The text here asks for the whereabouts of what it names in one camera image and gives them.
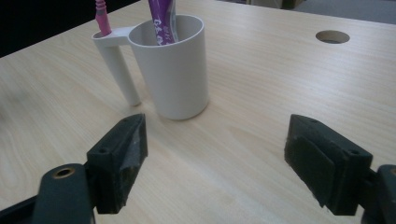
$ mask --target cup handle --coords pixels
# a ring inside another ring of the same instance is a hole
[[[92,40],[99,49],[105,63],[119,85],[122,94],[130,105],[139,105],[140,97],[134,86],[126,62],[120,51],[121,45],[129,45],[128,35],[133,27],[121,27],[113,29],[110,35],[102,36],[96,33]]]

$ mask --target wood grain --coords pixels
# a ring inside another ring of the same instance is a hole
[[[0,59],[0,209],[37,193],[51,168],[83,163],[123,117],[145,113],[148,158],[116,216],[98,223],[359,223],[320,208],[283,159],[290,114],[318,119],[396,162],[396,26],[211,0],[177,2],[205,21],[210,103],[163,119],[129,47],[142,97],[130,107],[91,41],[90,21]],[[140,1],[113,27],[149,20]],[[323,30],[350,36],[332,45]]]

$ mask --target wooden table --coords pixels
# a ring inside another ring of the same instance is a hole
[[[98,223],[359,223],[320,208],[284,162],[290,114],[318,119],[396,162],[396,26],[212,0],[177,1],[205,21],[210,103],[159,117],[123,48],[142,104],[130,107],[91,41],[95,21],[0,60],[0,210],[37,194],[41,176],[85,153],[120,119],[145,113],[149,155],[116,216]],[[149,20],[147,1],[109,15]],[[323,30],[344,44],[316,39]]]

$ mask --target pink toothbrush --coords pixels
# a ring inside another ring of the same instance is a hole
[[[100,32],[102,36],[109,35],[111,33],[110,24],[108,23],[106,2],[105,0],[96,1],[96,16],[95,19],[99,24]]]

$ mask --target white cup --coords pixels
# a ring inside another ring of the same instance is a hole
[[[119,45],[132,47],[137,64],[158,114],[168,119],[189,119],[208,103],[204,22],[177,15],[179,41],[158,46],[152,21],[118,28],[112,34],[92,36],[107,66],[131,105],[140,100]]]

